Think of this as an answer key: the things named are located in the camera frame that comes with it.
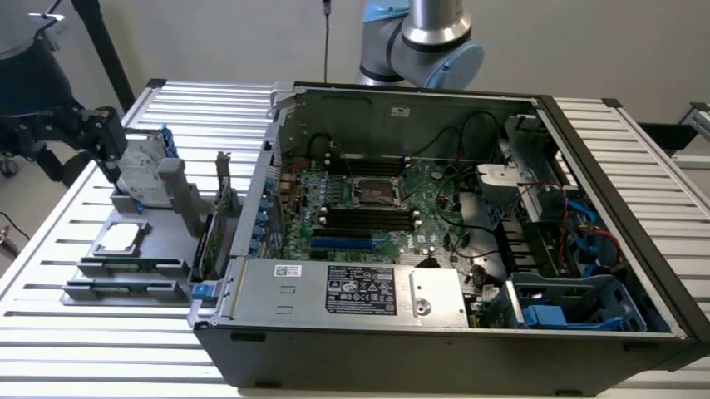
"slotted aluminum table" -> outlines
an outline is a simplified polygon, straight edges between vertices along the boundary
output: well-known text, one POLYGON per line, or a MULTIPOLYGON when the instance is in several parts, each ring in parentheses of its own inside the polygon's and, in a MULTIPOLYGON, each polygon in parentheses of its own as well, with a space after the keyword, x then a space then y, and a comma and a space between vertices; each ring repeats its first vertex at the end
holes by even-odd
MULTIPOLYGON (((137 129, 168 123, 188 180, 203 193, 217 188, 216 152, 229 151, 233 187, 244 194, 269 122, 271 90, 168 81, 141 93, 123 123, 137 129)), ((598 100, 556 100, 709 314, 705 197, 695 195, 693 183, 623 111, 598 100)), ((187 308, 63 306, 61 286, 75 276, 75 261, 88 252, 112 210, 109 193, 101 172, 89 166, 0 280, 0 396, 394 397, 236 389, 224 384, 200 349, 187 308)), ((643 372, 599 397, 709 398, 710 358, 679 372, 643 372)))

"black cylinder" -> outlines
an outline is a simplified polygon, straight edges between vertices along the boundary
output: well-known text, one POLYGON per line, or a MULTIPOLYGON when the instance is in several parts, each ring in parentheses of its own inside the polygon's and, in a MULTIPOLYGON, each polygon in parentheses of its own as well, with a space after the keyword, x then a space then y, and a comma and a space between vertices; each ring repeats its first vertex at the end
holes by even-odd
POLYGON ((135 102, 135 95, 131 90, 128 78, 125 77, 125 71, 123 70, 121 59, 115 52, 113 42, 111 41, 105 23, 103 22, 101 6, 97 0, 72 0, 72 4, 87 27, 88 36, 93 42, 99 58, 101 59, 103 69, 111 80, 111 86, 119 97, 121 108, 128 112, 128 108, 131 108, 135 102))
POLYGON ((0 116, 21 116, 75 103, 71 86, 44 40, 0 60, 0 116))

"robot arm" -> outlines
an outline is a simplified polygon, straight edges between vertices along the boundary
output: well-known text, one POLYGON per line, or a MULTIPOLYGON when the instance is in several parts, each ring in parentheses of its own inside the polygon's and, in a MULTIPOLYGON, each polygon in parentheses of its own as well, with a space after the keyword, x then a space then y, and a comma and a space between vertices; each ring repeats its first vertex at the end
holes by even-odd
POLYGON ((115 109, 87 110, 51 54, 43 29, 20 2, 0 0, 0 152, 36 161, 53 181, 64 166, 47 149, 60 140, 96 161, 108 181, 117 181, 117 160, 127 141, 115 109))
POLYGON ((463 89, 483 62, 462 0, 371 0, 358 83, 463 89))

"power supply label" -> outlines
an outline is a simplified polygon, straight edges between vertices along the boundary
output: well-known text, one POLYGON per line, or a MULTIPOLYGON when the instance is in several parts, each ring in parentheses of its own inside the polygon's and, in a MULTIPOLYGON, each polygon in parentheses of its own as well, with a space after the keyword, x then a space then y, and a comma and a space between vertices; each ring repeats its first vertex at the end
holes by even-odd
POLYGON ((328 313, 398 315, 394 268, 328 266, 328 313))

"black wheel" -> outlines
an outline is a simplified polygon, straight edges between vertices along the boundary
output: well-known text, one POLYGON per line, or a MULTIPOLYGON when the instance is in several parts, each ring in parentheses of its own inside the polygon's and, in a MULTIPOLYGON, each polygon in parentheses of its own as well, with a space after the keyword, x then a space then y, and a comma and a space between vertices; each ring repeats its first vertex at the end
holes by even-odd
POLYGON ((13 160, 0 160, 0 173, 4 177, 15 176, 20 171, 20 166, 13 160))

